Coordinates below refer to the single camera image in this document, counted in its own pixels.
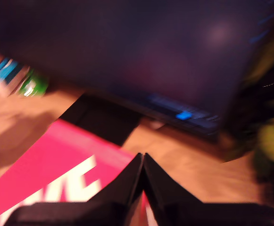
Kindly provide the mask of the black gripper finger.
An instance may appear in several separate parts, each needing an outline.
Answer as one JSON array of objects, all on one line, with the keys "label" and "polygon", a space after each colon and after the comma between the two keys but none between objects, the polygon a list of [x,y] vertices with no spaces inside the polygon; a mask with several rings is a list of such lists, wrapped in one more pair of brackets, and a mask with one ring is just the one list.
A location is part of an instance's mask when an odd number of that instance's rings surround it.
[{"label": "black gripper finger", "polygon": [[141,195],[143,155],[138,153],[121,173],[88,203],[88,226],[128,226]]},{"label": "black gripper finger", "polygon": [[159,226],[187,226],[189,209],[202,204],[173,180],[148,153],[143,157],[143,190]]}]

